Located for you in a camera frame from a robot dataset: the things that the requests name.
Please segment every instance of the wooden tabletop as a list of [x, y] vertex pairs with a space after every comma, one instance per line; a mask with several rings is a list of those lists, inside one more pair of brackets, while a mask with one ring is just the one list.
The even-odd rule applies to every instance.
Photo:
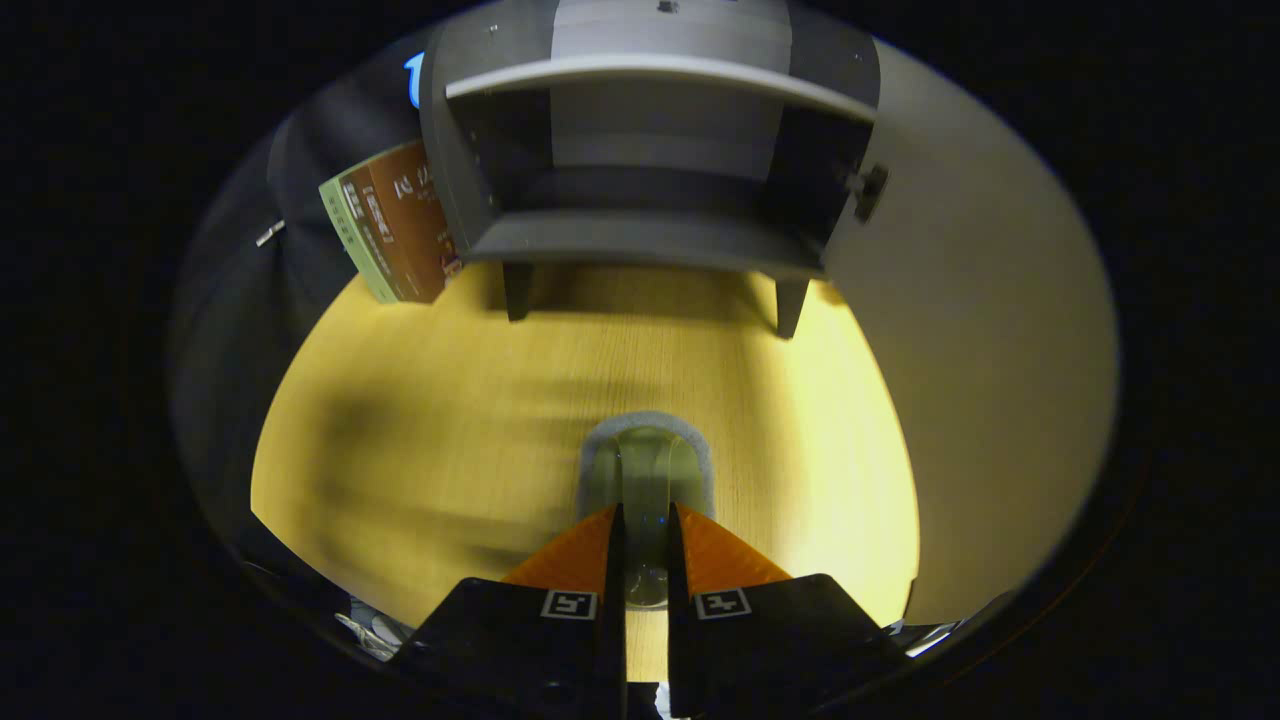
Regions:
[[[417, 625], [466, 577], [499, 579], [576, 521], [586, 434], [658, 410], [712, 450], [717, 520], [795, 577], [826, 573], [879, 624], [919, 559], [892, 402], [852, 314], [809, 287], [776, 337], [762, 275], [539, 266], [508, 323], [498, 265], [433, 305], [360, 277], [276, 391], [252, 510], [330, 580]], [[627, 614], [627, 676], [664, 680], [666, 614]]]

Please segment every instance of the shelf leg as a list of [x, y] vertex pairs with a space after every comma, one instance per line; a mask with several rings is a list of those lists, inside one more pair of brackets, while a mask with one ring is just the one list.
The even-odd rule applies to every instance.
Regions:
[[529, 287], [534, 266], [529, 263], [503, 263], [502, 287], [507, 296], [507, 319], [515, 323], [529, 314]]
[[809, 281], [774, 281], [778, 296], [778, 337], [791, 340], [796, 334], [796, 323], [800, 322], [800, 309], [804, 307], [804, 296], [809, 292]]

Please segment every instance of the brown book cover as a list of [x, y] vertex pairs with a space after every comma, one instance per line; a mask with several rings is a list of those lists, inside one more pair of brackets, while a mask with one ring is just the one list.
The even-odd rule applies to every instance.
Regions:
[[338, 177], [374, 265], [396, 297], [431, 302], [462, 268], [431, 181], [422, 141], [365, 160]]

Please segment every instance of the orange fabric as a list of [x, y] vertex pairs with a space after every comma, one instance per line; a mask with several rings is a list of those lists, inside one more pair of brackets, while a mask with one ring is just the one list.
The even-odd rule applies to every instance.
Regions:
[[588, 516], [559, 534], [502, 579], [513, 585], [594, 592], [604, 597], [609, 532], [617, 505]]
[[680, 514], [680, 530], [685, 539], [685, 573], [690, 598], [704, 592], [791, 579], [786, 570], [710, 518], [680, 503], [676, 503], [676, 511]]

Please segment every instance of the green book spine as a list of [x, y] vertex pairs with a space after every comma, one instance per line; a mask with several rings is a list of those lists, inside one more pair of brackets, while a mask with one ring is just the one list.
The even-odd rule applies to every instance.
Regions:
[[387, 282], [387, 278], [383, 277], [383, 272], [374, 261], [372, 255], [370, 255], [364, 238], [360, 237], [356, 219], [352, 217], [351, 209], [347, 206], [347, 200], [343, 197], [340, 177], [333, 178], [320, 186], [320, 199], [329, 213], [329, 222], [333, 223], [343, 247], [347, 249], [347, 256], [351, 258], [356, 269], [364, 275], [370, 292], [374, 293], [374, 297], [379, 302], [396, 302], [396, 292]]

